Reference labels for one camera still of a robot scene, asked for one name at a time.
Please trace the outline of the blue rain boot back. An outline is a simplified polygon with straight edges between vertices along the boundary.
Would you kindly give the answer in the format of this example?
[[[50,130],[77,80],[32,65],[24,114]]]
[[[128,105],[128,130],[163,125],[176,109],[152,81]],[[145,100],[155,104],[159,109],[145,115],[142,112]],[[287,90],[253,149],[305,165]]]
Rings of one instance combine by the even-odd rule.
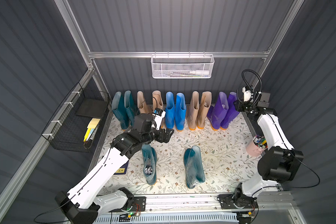
[[[186,102],[183,93],[177,93],[176,95],[176,105],[175,105],[175,126],[177,131],[182,131],[184,129],[186,116]]]

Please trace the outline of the dark green boot back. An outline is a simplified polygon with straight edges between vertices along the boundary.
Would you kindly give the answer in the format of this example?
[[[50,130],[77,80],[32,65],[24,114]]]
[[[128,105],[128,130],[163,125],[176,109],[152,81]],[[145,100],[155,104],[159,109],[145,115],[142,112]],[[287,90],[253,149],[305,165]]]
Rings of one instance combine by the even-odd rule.
[[[131,91],[125,91],[124,94],[124,107],[127,113],[127,116],[130,121],[130,125],[134,126],[135,116],[137,115],[138,108],[134,103],[133,95]]]

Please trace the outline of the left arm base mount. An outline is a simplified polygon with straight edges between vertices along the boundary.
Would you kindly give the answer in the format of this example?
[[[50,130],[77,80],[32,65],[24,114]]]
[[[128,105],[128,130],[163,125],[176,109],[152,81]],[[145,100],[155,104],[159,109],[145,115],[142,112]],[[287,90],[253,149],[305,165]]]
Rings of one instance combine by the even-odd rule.
[[[120,208],[115,209],[109,212],[139,212],[139,211],[145,211],[147,204],[147,198],[146,197],[129,197],[126,204]]]

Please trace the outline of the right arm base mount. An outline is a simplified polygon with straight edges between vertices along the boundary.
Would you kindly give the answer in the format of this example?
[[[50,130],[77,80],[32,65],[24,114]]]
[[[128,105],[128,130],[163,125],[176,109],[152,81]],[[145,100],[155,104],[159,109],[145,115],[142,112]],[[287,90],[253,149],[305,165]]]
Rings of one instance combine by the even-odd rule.
[[[245,195],[220,194],[217,200],[221,209],[257,209],[256,198],[246,197]]]

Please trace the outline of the blue rain boot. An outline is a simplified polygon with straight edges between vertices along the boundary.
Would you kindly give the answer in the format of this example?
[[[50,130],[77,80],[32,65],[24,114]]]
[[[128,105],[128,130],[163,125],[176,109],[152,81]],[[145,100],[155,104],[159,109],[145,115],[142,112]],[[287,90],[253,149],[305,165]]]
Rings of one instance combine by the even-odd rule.
[[[174,128],[175,122],[175,103],[174,103],[174,94],[172,92],[166,93],[166,109],[165,109],[165,124],[169,129]]]
[[[177,93],[176,95],[176,105],[175,105],[175,126],[177,131],[182,131],[184,129],[186,116],[186,102],[183,93]]]

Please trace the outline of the purple front boot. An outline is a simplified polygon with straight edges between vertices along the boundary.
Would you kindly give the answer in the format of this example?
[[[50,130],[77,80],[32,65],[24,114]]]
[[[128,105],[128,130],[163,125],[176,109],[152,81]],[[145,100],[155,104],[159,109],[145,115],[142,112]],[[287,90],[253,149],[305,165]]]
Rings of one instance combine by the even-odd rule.
[[[235,109],[234,102],[238,100],[237,93],[230,92],[228,96],[228,111],[220,124],[222,130],[226,130],[229,127],[229,124],[239,115],[239,112]]]
[[[211,128],[214,131],[217,131],[221,127],[221,122],[226,117],[228,112],[229,105],[227,95],[224,92],[220,92],[217,98],[217,101],[214,106],[211,106],[207,118],[210,121]]]

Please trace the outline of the blue rain boot front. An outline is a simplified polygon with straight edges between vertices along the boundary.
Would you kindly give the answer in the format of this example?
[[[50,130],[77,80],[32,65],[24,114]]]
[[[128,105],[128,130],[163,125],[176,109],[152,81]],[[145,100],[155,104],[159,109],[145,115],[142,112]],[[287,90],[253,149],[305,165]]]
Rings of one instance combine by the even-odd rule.
[[[175,122],[175,103],[174,103],[174,94],[172,92],[166,93],[166,109],[165,109],[165,124],[169,129],[174,128]]]

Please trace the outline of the beige rain boot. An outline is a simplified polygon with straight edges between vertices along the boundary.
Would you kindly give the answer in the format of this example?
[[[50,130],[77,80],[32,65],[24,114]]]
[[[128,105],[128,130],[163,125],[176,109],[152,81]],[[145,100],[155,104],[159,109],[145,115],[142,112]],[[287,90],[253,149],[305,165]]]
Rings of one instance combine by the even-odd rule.
[[[137,92],[137,106],[140,113],[150,114],[152,113],[152,108],[147,105],[142,91]]]
[[[162,97],[161,97],[161,92],[159,90],[155,90],[155,91],[152,92],[152,99],[153,99],[153,112],[157,108],[164,111],[163,100],[162,100]]]
[[[204,129],[205,127],[205,119],[211,107],[211,101],[212,101],[212,93],[210,91],[203,92],[197,115],[197,127],[199,129]]]
[[[188,128],[194,131],[197,127],[197,115],[199,111],[199,93],[194,91],[192,93],[189,108],[187,110],[187,123]]]

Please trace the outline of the dark green front boot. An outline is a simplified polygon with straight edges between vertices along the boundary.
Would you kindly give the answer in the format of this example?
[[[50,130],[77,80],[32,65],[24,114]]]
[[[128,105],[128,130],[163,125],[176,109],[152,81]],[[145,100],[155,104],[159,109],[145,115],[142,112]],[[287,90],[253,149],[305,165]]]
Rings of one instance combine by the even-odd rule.
[[[183,155],[185,167],[186,185],[189,189],[205,182],[205,173],[203,169],[201,149],[198,146],[192,146],[185,150]]]
[[[157,155],[156,151],[149,144],[142,145],[142,156],[143,156],[143,173],[146,178],[147,184],[154,185],[157,179],[156,165],[157,165]]]

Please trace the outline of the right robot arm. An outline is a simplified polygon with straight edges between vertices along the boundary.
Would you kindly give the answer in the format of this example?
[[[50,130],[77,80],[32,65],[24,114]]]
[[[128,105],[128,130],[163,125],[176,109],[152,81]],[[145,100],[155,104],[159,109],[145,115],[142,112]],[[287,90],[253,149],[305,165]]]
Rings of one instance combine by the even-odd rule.
[[[246,112],[257,120],[267,141],[267,150],[258,162],[258,172],[241,183],[238,190],[247,198],[257,198],[263,189],[292,181],[304,156],[302,151],[295,150],[287,140],[274,109],[240,100],[236,100],[234,106],[237,111]]]

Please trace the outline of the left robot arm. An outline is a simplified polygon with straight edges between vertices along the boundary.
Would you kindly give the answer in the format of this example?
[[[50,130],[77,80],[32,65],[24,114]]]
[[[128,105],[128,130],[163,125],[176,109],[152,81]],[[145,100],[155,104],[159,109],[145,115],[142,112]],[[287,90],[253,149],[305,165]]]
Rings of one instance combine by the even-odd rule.
[[[126,188],[105,196],[98,193],[144,144],[153,141],[168,143],[173,133],[173,129],[153,128],[147,133],[131,130],[118,135],[108,152],[83,180],[67,193],[61,191],[57,194],[55,201],[62,213],[72,224],[92,224],[102,214],[131,209],[134,196]]]

